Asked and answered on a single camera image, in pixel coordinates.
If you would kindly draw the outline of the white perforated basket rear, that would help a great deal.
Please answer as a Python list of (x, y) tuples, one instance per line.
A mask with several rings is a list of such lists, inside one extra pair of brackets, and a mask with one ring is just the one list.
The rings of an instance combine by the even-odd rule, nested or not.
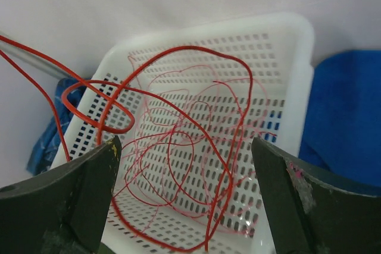
[(102, 243), (113, 253), (274, 253), (251, 153), (261, 137), (299, 152), (313, 68), (296, 14), (229, 20), (110, 49), (78, 109), (125, 129)]

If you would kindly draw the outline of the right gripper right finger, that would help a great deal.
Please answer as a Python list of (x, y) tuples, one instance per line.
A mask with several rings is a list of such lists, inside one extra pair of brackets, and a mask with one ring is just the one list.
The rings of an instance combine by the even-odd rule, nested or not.
[(309, 164), (260, 138), (254, 168), (277, 253), (380, 253), (380, 187)]

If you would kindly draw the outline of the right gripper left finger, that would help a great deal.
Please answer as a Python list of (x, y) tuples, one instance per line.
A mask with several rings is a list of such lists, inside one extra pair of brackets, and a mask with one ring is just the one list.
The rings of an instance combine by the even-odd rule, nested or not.
[(121, 158), (115, 136), (90, 152), (1, 188), (1, 253), (96, 253)]

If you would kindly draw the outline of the bright blue cloth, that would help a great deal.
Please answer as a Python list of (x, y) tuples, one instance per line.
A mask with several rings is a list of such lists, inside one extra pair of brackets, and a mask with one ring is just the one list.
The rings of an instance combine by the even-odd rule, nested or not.
[(380, 51), (346, 51), (316, 66), (298, 156), (380, 186)]

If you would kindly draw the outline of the blue plaid cloth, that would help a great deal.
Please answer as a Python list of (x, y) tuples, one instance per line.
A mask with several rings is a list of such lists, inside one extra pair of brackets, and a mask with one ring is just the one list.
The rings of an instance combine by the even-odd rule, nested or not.
[[(67, 127), (73, 117), (73, 113), (63, 104), (61, 97), (63, 91), (75, 83), (77, 83), (76, 79), (71, 77), (63, 78), (58, 82), (55, 89), (53, 103), (55, 109), (57, 110), (63, 133), (67, 130)], [(38, 175), (48, 171), (57, 154), (60, 143), (61, 139), (55, 118), (52, 117), (46, 129), (37, 139), (32, 149), (26, 170), (28, 170), (28, 172), (32, 175)]]

